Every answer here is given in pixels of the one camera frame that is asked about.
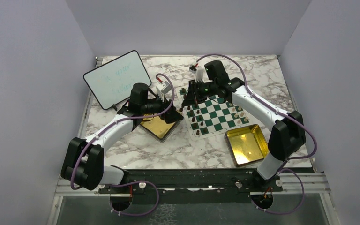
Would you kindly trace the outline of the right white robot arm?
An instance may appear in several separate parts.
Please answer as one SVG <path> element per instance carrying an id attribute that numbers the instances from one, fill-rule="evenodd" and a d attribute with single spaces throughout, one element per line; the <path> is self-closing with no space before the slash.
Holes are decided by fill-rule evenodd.
<path id="1" fill-rule="evenodd" d="M 252 177 L 252 186 L 263 191 L 270 180 L 284 167 L 286 160 L 306 143 L 303 117 L 298 111 L 280 109 L 253 92 L 239 78 L 229 78 L 223 63 L 208 62 L 201 67 L 195 63 L 189 67 L 195 75 L 188 82 L 188 90 L 181 107 L 198 105 L 211 96 L 218 96 L 240 106 L 258 119 L 270 131 L 269 153 L 257 167 Z"/>

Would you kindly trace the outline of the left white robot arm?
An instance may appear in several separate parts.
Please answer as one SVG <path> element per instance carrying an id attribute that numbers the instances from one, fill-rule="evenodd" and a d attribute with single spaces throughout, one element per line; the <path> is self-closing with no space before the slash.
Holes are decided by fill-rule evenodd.
<path id="1" fill-rule="evenodd" d="M 70 181 L 71 188 L 93 190 L 98 185 L 111 185 L 116 192 L 128 188 L 126 171 L 117 166 L 105 166 L 106 152 L 123 136 L 135 130 L 145 119 L 159 117 L 167 124 L 183 119 L 165 94 L 174 92 L 170 82 L 156 86 L 136 83 L 130 98 L 117 111 L 109 124 L 86 138 L 73 138 L 68 145 L 60 176 Z"/>

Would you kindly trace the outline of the tin with dark pieces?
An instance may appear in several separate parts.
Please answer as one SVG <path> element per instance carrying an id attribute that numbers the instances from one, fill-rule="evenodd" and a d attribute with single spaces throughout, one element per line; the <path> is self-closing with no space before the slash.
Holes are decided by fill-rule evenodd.
<path id="1" fill-rule="evenodd" d="M 156 140 L 163 143 L 167 140 L 168 136 L 180 124 L 180 120 L 173 123 L 166 123 L 160 117 L 153 117 L 144 119 L 139 127 L 153 136 Z"/>

